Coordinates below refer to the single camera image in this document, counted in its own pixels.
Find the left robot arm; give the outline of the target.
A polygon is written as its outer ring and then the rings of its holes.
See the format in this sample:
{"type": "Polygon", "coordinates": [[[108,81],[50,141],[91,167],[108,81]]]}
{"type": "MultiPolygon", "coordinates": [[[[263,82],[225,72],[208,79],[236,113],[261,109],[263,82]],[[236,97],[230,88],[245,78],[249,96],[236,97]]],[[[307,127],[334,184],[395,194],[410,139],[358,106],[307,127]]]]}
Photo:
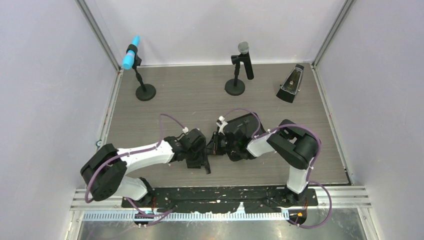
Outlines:
{"type": "Polygon", "coordinates": [[[138,169],[157,164],[185,161],[189,169],[204,168],[211,173],[206,150],[206,137],[197,129],[184,127],[180,136],[167,136],[157,143],[135,148],[103,145],[81,168],[87,190],[85,201],[103,201],[112,196],[148,207],[155,192],[143,177],[129,177],[138,169]]]}

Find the black zipper tool case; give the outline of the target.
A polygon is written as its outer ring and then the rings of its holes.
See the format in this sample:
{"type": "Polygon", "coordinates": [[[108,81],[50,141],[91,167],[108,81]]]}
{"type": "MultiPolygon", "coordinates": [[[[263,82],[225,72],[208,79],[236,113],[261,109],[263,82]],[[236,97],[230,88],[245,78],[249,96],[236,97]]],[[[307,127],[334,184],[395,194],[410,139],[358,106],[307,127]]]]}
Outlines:
{"type": "MultiPolygon", "coordinates": [[[[250,124],[252,124],[253,133],[251,135],[251,141],[253,140],[253,136],[258,136],[258,135],[265,133],[265,129],[264,129],[263,125],[258,122],[257,116],[252,114],[252,113],[248,113],[248,114],[239,116],[239,117],[234,118],[232,120],[228,120],[227,122],[228,122],[228,124],[230,124],[230,123],[234,123],[234,124],[235,123],[250,123],[250,124]]],[[[232,162],[237,162],[237,161],[240,161],[240,160],[252,160],[254,158],[255,158],[254,156],[253,157],[229,157],[230,161],[232,161],[232,162]]]]}

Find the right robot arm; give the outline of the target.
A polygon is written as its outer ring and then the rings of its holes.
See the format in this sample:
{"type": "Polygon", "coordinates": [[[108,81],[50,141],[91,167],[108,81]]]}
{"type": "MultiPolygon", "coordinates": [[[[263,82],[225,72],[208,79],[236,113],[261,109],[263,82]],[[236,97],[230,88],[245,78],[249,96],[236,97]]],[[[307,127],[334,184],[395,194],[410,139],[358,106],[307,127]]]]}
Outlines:
{"type": "Polygon", "coordinates": [[[206,145],[208,155],[227,155],[237,162],[276,152],[290,166],[283,197],[291,205],[299,205],[305,199],[312,161],[321,149],[321,141],[314,134],[288,119],[267,131],[256,120],[221,118],[216,124],[217,131],[206,145]]]}

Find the black comb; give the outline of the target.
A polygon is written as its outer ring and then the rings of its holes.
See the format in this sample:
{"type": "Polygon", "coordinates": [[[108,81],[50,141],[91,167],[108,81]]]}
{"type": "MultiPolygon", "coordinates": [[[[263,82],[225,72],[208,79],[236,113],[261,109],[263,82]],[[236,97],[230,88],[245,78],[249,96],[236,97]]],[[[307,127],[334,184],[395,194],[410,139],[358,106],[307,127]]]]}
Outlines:
{"type": "Polygon", "coordinates": [[[209,160],[208,160],[208,156],[207,155],[204,155],[202,157],[202,166],[204,167],[205,172],[206,172],[207,175],[208,174],[211,174],[211,167],[210,167],[210,163],[209,163],[209,160]]]}

